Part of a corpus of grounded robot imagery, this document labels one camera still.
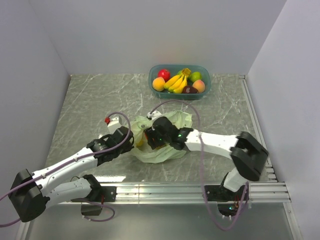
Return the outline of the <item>pale green plastic bag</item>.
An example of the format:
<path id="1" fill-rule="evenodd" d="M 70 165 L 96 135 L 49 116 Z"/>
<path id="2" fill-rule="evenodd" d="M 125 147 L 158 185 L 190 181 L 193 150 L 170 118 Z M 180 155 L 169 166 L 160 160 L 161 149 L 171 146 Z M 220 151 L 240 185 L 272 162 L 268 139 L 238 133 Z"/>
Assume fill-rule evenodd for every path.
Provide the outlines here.
<path id="1" fill-rule="evenodd" d="M 192 114 L 174 110 L 163 114 L 167 117 L 178 129 L 187 127 L 190 128 L 193 125 Z M 159 164 L 166 160 L 179 159 L 185 154 L 185 150 L 176 150 L 172 146 L 165 144 L 154 150 L 147 143 L 147 139 L 144 134 L 144 130 L 152 126 L 153 121 L 147 119 L 145 116 L 137 116 L 130 122 L 131 131 L 134 137 L 134 148 L 129 152 L 130 155 L 136 157 L 143 163 Z M 136 144 L 143 139 L 143 145 L 137 147 Z"/>

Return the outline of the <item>yellow banana bunch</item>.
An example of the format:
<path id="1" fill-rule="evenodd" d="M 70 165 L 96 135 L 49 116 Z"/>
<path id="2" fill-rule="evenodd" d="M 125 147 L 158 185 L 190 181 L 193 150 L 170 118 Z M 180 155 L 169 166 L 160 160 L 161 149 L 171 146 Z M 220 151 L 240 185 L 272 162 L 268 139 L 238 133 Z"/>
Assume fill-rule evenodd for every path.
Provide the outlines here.
<path id="1" fill-rule="evenodd" d="M 181 94 L 183 88 L 187 85 L 188 77 L 191 74 L 189 68 L 181 70 L 182 74 L 176 74 L 168 82 L 164 84 L 164 89 L 170 93 Z"/>

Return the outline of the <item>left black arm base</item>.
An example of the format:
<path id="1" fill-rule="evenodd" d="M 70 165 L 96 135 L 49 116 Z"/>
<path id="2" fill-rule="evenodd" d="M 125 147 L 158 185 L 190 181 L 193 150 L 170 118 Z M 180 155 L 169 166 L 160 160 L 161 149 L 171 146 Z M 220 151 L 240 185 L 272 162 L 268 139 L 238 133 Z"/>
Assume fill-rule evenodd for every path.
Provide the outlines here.
<path id="1" fill-rule="evenodd" d="M 91 217 L 98 217 L 105 209 L 102 205 L 115 202 L 116 194 L 116 186 L 102 186 L 93 190 L 93 193 L 84 198 L 86 204 L 80 207 L 81 215 L 88 220 Z"/>

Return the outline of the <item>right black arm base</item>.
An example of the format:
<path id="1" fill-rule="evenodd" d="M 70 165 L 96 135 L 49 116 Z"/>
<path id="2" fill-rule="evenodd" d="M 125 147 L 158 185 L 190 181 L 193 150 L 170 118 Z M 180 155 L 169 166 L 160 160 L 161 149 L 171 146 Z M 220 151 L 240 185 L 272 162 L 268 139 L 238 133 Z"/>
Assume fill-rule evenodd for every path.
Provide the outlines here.
<path id="1" fill-rule="evenodd" d="M 217 202 L 222 216 L 233 218 L 238 212 L 244 188 L 243 185 L 237 192 L 233 192 L 221 185 L 205 185 L 204 191 L 209 202 Z"/>

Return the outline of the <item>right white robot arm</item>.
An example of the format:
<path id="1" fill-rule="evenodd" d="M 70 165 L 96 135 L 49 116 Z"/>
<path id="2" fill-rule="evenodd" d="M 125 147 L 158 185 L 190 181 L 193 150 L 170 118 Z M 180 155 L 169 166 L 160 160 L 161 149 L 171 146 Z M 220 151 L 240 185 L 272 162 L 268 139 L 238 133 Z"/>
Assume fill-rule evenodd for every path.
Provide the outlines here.
<path id="1" fill-rule="evenodd" d="M 233 199 L 246 182 L 260 180 L 269 152 L 250 133 L 220 135 L 191 127 L 177 128 L 163 115 L 147 119 L 152 125 L 145 135 L 153 150 L 167 144 L 178 151 L 205 152 L 232 160 L 234 168 L 221 182 L 220 194 L 224 199 Z"/>

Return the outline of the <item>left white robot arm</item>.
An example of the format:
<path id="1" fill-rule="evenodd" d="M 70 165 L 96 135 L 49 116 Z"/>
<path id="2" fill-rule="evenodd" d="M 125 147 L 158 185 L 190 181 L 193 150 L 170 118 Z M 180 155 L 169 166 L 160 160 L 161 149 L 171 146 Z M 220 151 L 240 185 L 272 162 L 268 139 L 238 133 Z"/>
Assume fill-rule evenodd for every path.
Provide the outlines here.
<path id="1" fill-rule="evenodd" d="M 121 126 L 114 133 L 92 140 L 74 155 L 50 167 L 34 172 L 20 171 L 8 194 L 19 220 L 30 222 L 46 209 L 69 200 L 100 202 L 103 189 L 93 175 L 86 174 L 73 182 L 70 179 L 129 152 L 133 144 L 132 131 Z"/>

